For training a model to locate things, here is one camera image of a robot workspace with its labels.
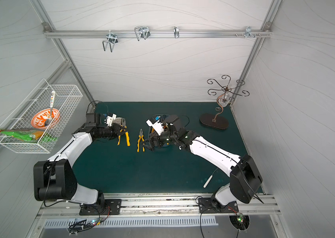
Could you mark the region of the loop metal hook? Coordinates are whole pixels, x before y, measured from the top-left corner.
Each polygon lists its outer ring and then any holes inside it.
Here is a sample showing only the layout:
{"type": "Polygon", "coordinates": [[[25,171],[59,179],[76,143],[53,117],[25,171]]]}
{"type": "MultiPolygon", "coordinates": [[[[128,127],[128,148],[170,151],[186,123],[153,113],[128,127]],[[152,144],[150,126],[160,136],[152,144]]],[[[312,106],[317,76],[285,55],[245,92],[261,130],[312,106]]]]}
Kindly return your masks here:
{"type": "Polygon", "coordinates": [[[140,41],[142,38],[146,40],[150,37],[151,33],[148,27],[146,26],[137,26],[134,28],[137,41],[140,41]]]}

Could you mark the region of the yellow black pliers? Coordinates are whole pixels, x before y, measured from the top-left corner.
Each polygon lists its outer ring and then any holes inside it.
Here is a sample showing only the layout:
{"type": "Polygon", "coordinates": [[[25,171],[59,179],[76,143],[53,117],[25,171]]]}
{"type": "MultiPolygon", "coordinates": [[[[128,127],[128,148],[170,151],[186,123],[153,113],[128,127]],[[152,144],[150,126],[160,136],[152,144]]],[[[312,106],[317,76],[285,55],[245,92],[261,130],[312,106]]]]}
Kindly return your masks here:
{"type": "Polygon", "coordinates": [[[138,135],[138,141],[137,141],[137,152],[139,153],[140,151],[145,152],[144,148],[144,134],[143,130],[140,129],[139,135],[138,135]]]}
{"type": "MultiPolygon", "coordinates": [[[[121,132],[125,132],[125,136],[126,136],[126,144],[128,147],[131,146],[131,143],[130,143],[130,137],[129,137],[129,132],[127,131],[127,126],[124,126],[125,130],[124,129],[121,129],[120,131],[121,132]]],[[[120,145],[120,142],[121,142],[121,135],[118,136],[118,142],[117,142],[117,146],[120,145]]]]}

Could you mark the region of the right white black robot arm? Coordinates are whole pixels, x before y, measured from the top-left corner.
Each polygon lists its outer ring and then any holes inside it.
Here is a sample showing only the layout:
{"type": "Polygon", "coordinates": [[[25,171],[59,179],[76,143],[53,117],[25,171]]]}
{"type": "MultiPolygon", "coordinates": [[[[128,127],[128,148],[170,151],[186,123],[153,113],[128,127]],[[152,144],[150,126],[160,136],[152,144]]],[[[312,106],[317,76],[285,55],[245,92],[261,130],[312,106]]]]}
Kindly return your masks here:
{"type": "Polygon", "coordinates": [[[229,177],[229,183],[213,195],[213,201],[218,205],[227,206],[234,201],[248,204],[257,196],[263,179],[256,163],[248,154],[241,157],[217,147],[198,133],[188,131],[177,115],[165,119],[151,117],[146,124],[154,131],[143,142],[143,148],[154,151],[165,144],[174,144],[179,150],[186,150],[205,159],[229,177]]]}

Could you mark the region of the right metal bracket hook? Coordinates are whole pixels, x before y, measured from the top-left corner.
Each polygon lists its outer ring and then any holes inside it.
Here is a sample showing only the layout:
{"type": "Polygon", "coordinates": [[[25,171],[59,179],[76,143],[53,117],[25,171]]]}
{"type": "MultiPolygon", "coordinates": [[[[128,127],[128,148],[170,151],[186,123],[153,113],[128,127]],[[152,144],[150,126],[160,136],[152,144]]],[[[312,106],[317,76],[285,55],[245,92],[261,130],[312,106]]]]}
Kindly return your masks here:
{"type": "Polygon", "coordinates": [[[235,33],[236,37],[243,37],[245,39],[247,38],[259,38],[261,37],[261,34],[259,33],[253,33],[251,27],[246,27],[245,31],[241,34],[235,33]]]}

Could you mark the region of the aluminium cross rail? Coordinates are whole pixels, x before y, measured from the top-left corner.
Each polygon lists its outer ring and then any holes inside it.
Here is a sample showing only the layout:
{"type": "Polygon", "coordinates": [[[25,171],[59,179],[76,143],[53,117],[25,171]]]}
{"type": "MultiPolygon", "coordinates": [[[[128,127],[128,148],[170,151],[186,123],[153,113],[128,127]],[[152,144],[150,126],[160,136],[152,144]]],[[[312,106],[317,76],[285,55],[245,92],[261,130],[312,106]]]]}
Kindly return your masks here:
{"type": "MultiPolygon", "coordinates": [[[[236,38],[235,33],[241,34],[242,30],[184,30],[179,28],[179,39],[195,38],[236,38]]],[[[260,38],[268,38],[273,34],[272,31],[252,30],[253,33],[261,34],[260,38]]],[[[49,39],[105,39],[109,34],[117,35],[118,39],[136,39],[134,30],[55,30],[44,32],[49,39]]],[[[150,30],[150,39],[174,39],[173,29],[150,30]]]]}

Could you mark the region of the white handled spoon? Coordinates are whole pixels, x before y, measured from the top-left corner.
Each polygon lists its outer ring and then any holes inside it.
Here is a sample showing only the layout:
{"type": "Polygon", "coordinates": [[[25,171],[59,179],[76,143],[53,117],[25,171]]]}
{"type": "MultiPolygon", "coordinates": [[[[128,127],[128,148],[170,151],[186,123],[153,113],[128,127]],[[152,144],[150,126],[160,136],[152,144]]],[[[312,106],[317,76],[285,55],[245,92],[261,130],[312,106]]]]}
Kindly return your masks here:
{"type": "Polygon", "coordinates": [[[55,95],[56,95],[56,92],[55,91],[52,91],[51,92],[51,98],[50,98],[50,113],[48,115],[48,118],[47,120],[45,121],[45,124],[44,126],[45,127],[48,127],[52,121],[52,110],[53,110],[53,105],[54,105],[54,100],[55,100],[55,95]]]}

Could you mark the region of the double prong metal hook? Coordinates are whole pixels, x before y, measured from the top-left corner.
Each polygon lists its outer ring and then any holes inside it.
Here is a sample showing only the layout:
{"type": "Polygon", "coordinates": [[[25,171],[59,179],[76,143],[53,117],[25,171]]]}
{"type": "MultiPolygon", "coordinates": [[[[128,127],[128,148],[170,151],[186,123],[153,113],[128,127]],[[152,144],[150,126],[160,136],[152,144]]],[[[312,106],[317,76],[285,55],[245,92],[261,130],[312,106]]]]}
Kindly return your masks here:
{"type": "Polygon", "coordinates": [[[118,43],[118,37],[115,34],[109,33],[106,38],[107,39],[102,42],[103,50],[110,50],[110,52],[112,53],[116,43],[118,43]]]}

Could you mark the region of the brown metal jewelry stand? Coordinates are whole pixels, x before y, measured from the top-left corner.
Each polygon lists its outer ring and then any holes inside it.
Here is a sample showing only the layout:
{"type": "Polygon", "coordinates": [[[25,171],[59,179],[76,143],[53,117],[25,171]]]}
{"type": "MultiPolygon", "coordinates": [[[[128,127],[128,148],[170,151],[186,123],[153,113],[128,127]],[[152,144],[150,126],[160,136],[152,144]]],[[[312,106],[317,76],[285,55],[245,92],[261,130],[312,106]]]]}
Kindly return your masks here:
{"type": "Polygon", "coordinates": [[[221,116],[224,112],[224,108],[233,104],[236,100],[236,97],[248,97],[250,92],[247,90],[242,90],[241,93],[238,93],[238,90],[245,85],[245,81],[238,79],[236,80],[236,86],[232,86],[231,77],[229,75],[222,75],[223,80],[228,79],[228,83],[225,86],[222,86],[216,79],[210,78],[207,80],[207,84],[216,83],[220,88],[214,89],[210,88],[208,94],[210,96],[217,96],[216,103],[216,114],[205,113],[200,116],[200,123],[203,126],[217,129],[217,130],[226,130],[229,127],[228,119],[221,116]]]}

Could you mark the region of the white handled small tool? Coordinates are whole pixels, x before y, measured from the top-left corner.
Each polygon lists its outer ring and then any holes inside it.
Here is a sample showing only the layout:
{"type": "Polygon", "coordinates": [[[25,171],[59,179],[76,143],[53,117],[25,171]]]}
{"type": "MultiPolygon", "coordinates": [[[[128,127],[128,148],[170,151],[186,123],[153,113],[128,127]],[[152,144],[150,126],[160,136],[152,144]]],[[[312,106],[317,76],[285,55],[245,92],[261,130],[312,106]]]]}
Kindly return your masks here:
{"type": "Polygon", "coordinates": [[[213,178],[213,176],[214,176],[214,174],[215,174],[215,172],[216,172],[217,170],[218,170],[218,169],[215,169],[215,170],[213,171],[213,173],[209,176],[209,178],[207,179],[207,181],[204,183],[203,188],[207,188],[208,184],[209,184],[210,181],[212,180],[212,178],[213,178]]]}

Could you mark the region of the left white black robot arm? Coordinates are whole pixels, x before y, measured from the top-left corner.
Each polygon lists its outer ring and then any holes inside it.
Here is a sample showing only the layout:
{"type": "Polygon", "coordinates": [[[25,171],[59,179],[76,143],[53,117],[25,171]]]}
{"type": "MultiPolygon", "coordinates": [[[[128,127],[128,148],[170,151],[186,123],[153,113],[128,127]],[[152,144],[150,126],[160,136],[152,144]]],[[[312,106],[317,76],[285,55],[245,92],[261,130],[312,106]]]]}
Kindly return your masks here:
{"type": "Polygon", "coordinates": [[[35,199],[79,204],[81,214],[104,213],[108,205],[103,193],[80,185],[72,167],[95,140],[116,139],[126,132],[124,118],[113,113],[88,113],[86,122],[72,133],[71,140],[59,152],[34,165],[35,199]]]}

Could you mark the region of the blue plastic storage box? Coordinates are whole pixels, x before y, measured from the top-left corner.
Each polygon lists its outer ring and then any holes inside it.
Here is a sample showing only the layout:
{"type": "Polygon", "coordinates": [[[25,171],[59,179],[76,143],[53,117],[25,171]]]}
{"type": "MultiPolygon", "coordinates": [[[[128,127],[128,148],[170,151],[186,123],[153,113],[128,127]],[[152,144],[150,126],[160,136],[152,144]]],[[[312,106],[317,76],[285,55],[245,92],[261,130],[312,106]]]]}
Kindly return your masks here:
{"type": "Polygon", "coordinates": [[[147,120],[147,125],[150,127],[148,134],[148,139],[144,141],[145,147],[146,143],[149,143],[149,150],[154,151],[155,148],[168,147],[170,140],[166,136],[160,138],[163,132],[165,132],[166,125],[163,123],[164,120],[169,117],[169,115],[154,115],[147,120]]]}

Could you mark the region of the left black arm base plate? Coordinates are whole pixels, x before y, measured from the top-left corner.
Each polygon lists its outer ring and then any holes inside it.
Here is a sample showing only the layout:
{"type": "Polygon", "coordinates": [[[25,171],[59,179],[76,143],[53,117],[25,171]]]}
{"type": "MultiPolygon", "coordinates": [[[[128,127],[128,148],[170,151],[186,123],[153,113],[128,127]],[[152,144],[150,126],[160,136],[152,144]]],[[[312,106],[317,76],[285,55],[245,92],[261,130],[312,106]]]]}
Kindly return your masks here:
{"type": "Polygon", "coordinates": [[[98,201],[95,204],[83,204],[80,205],[79,215],[119,215],[121,204],[121,199],[106,199],[105,201],[98,201]]]}

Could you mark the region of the white round strainer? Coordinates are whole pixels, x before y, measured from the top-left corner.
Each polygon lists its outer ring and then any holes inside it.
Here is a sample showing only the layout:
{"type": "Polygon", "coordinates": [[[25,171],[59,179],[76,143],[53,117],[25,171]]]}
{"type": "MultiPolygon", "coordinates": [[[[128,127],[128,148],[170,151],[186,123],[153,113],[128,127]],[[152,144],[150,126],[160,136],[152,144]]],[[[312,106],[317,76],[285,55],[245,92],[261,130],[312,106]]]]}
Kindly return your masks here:
{"type": "Polygon", "coordinates": [[[118,118],[116,118],[114,120],[114,123],[118,124],[118,125],[120,125],[122,127],[126,127],[126,120],[125,120],[125,118],[118,117],[118,118]]]}

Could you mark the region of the small metal hook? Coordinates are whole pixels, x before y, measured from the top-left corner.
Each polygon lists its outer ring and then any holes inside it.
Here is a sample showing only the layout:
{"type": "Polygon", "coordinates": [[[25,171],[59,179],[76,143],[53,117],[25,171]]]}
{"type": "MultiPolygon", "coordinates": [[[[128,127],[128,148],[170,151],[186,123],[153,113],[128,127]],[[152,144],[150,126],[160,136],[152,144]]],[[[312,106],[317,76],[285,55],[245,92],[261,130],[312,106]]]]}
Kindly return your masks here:
{"type": "Polygon", "coordinates": [[[178,26],[175,26],[173,28],[173,32],[174,32],[174,38],[175,39],[178,39],[179,38],[179,27],[178,26]]]}

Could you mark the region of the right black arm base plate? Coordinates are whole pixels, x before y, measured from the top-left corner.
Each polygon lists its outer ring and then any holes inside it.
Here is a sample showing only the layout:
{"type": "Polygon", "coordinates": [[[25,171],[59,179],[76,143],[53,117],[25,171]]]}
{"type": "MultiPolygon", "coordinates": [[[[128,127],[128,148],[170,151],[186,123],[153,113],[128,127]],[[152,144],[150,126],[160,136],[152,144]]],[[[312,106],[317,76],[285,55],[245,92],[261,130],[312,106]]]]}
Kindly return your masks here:
{"type": "Polygon", "coordinates": [[[230,202],[227,205],[221,205],[215,198],[198,196],[196,203],[199,206],[201,214],[239,213],[236,201],[230,202]]]}

